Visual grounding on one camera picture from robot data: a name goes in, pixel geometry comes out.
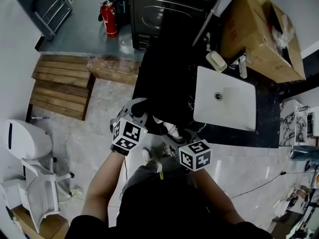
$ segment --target red fire extinguisher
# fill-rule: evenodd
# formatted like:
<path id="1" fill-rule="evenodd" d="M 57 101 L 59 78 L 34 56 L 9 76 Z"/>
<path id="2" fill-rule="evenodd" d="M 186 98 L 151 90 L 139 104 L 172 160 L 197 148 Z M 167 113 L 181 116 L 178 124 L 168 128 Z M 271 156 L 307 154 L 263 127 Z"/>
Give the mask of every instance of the red fire extinguisher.
<path id="1" fill-rule="evenodd" d="M 111 0 L 107 0 L 101 5 L 101 14 L 108 37 L 116 37 L 119 34 L 119 31 L 115 20 L 116 10 Z"/>

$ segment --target fiducial marker cube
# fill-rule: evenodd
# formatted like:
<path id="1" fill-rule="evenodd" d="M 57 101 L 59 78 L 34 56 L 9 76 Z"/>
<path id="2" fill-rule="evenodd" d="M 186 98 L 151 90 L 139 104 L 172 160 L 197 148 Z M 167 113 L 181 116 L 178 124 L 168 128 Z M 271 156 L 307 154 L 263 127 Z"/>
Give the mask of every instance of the fiducial marker cube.
<path id="1" fill-rule="evenodd" d="M 147 129 L 120 118 L 113 129 L 112 144 L 128 151 L 132 150 L 143 141 L 147 132 Z"/>
<path id="2" fill-rule="evenodd" d="M 179 162 L 189 170 L 197 171 L 210 164 L 212 149 L 206 140 L 180 147 Z"/>

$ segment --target marble box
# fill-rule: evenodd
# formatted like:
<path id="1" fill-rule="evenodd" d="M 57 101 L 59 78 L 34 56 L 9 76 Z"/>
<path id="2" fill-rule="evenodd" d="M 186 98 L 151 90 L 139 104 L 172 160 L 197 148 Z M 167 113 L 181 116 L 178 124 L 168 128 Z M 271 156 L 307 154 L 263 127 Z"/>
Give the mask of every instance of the marble box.
<path id="1" fill-rule="evenodd" d="M 307 144 L 307 110 L 300 112 L 302 107 L 296 100 L 280 104 L 279 146 Z"/>

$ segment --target black countertop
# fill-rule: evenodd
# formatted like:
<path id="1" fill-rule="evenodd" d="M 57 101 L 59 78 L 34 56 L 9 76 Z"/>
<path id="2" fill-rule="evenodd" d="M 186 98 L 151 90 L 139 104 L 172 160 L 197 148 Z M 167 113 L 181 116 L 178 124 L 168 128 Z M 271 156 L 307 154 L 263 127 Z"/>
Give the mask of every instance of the black countertop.
<path id="1" fill-rule="evenodd" d="M 249 147 L 278 148 L 280 111 L 275 82 L 247 68 L 244 81 L 256 88 L 256 131 L 245 131 L 204 124 L 193 119 L 197 66 L 213 70 L 206 61 L 207 52 L 185 47 L 152 47 L 144 55 L 133 98 L 148 98 L 148 113 L 156 118 L 189 128 L 210 143 Z M 225 74 L 243 80 L 238 68 L 227 68 Z M 161 129 L 149 116 L 149 133 Z"/>

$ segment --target white rectangular sink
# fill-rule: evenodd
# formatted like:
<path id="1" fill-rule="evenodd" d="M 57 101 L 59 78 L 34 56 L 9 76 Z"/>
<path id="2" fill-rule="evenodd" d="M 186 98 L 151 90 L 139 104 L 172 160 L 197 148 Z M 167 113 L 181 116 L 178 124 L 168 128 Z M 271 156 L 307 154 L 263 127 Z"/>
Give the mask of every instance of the white rectangular sink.
<path id="1" fill-rule="evenodd" d="M 255 86 L 198 66 L 193 118 L 202 123 L 255 131 Z"/>

